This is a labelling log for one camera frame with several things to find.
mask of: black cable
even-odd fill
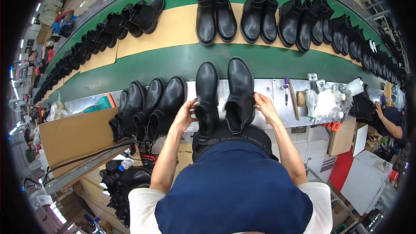
[[[48,169],[47,169],[47,171],[46,171],[46,173],[45,173],[45,176],[44,176],[44,179],[43,179],[43,185],[45,185],[45,184],[46,184],[46,180],[47,180],[48,174],[49,174],[49,173],[51,173],[52,171],[55,171],[56,169],[59,169],[59,168],[62,168],[62,167],[64,167],[64,166],[67,166],[67,165],[69,165],[69,164],[72,164],[72,163],[75,163],[75,162],[79,162],[79,161],[81,161],[81,160],[84,160],[84,159],[87,159],[87,158],[93,157],[93,156],[95,156],[95,155],[101,154],[101,153],[106,152],[106,151],[108,151],[108,150],[111,150],[111,149],[114,149],[114,148],[119,148],[119,147],[122,147],[122,146],[125,146],[125,145],[129,145],[129,144],[130,144],[130,143],[123,143],[122,145],[116,145],[116,146],[113,146],[113,147],[110,147],[110,148],[107,148],[107,149],[101,150],[101,151],[99,151],[99,152],[97,152],[97,153],[95,153],[95,154],[90,154],[90,155],[87,155],[86,157],[83,157],[83,158],[78,158],[78,159],[75,159],[75,160],[73,160],[73,161],[67,162],[67,163],[65,163],[65,164],[58,165],[58,166],[56,166],[56,167],[54,167],[54,168],[52,168],[52,169],[49,169],[49,166],[48,166]]]

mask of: worker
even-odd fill
[[[247,126],[232,135],[220,121],[210,139],[194,134],[193,152],[199,152],[172,185],[181,136],[196,121],[191,117],[195,102],[185,102],[170,126],[150,188],[128,195],[130,233],[332,231],[330,188],[308,181],[272,101],[262,94],[255,93],[256,109],[275,132],[281,164],[267,154],[271,140],[264,131]]]

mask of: navy blue shirt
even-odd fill
[[[313,212],[287,170],[257,146],[218,143],[177,176],[155,209],[162,233],[303,233]]]

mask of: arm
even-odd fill
[[[397,139],[402,139],[403,129],[401,126],[396,126],[393,122],[389,121],[383,114],[382,107],[379,102],[376,102],[376,112],[382,121],[383,125],[386,127],[387,131]]]
[[[302,159],[294,147],[283,122],[273,106],[272,101],[262,94],[255,93],[256,109],[263,113],[266,121],[275,132],[279,146],[279,154],[282,165],[286,168],[293,183],[298,186],[309,182]]]
[[[195,100],[185,102],[176,115],[171,127],[169,128],[166,141],[159,154],[159,158],[152,172],[150,179],[150,189],[158,190],[168,194],[174,179],[176,160],[178,158],[179,142],[182,133],[193,121],[197,121],[190,115],[194,108]]]

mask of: black pants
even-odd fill
[[[233,135],[228,129],[227,121],[222,120],[218,123],[215,131],[209,138],[202,138],[199,132],[193,135],[192,141],[192,161],[195,161],[203,152],[211,146],[225,141],[244,141],[249,142],[262,149],[271,159],[279,159],[272,154],[272,141],[269,136],[261,129],[256,127],[244,127],[240,134]]]

